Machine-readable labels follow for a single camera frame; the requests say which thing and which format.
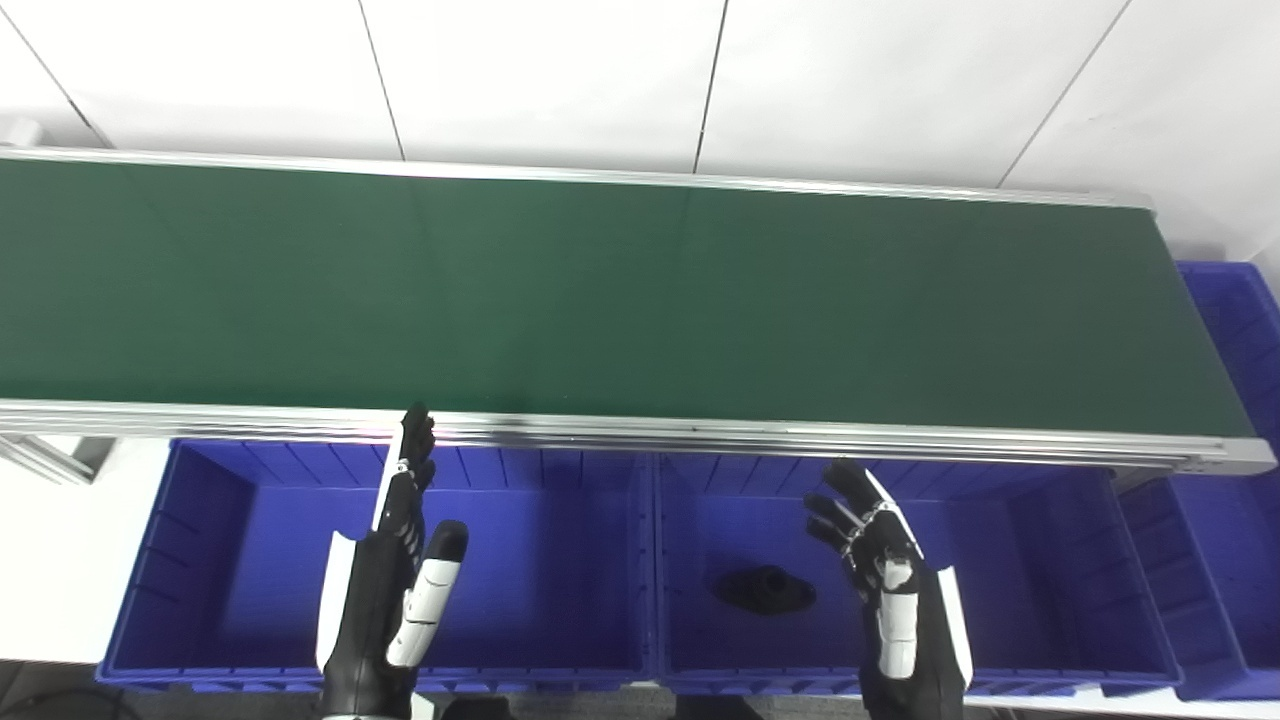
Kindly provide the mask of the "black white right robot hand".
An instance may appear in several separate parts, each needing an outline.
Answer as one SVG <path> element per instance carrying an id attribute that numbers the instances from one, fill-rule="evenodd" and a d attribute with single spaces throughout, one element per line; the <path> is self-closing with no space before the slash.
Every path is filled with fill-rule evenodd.
<path id="1" fill-rule="evenodd" d="M 805 495 L 806 532 L 838 555 L 861 598 L 864 708 L 873 719 L 961 719 L 974 667 L 954 568 L 925 561 L 905 512 L 855 460 L 831 461 L 823 482 L 840 497 Z"/>

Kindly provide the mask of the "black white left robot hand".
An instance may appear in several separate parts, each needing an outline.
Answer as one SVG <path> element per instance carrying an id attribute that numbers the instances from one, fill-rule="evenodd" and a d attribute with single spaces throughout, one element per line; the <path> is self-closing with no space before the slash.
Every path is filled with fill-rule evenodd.
<path id="1" fill-rule="evenodd" d="M 434 419 L 416 402 L 387 455 L 367 533 L 332 537 L 317 618 L 319 719 L 411 719 L 419 669 L 468 548 L 468 528 L 426 532 Z"/>

